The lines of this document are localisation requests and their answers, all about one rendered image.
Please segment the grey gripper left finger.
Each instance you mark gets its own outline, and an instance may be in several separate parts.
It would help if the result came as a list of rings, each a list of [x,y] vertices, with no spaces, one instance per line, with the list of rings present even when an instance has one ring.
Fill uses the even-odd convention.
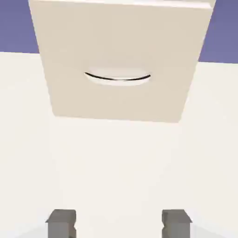
[[[77,238],[75,223],[75,210],[55,209],[45,225],[20,235],[20,238]]]

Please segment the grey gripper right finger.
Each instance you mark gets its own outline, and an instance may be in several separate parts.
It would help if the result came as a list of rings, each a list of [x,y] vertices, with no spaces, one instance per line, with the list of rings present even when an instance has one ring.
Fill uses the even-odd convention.
[[[219,238],[219,234],[193,224],[183,209],[162,210],[161,238]]]

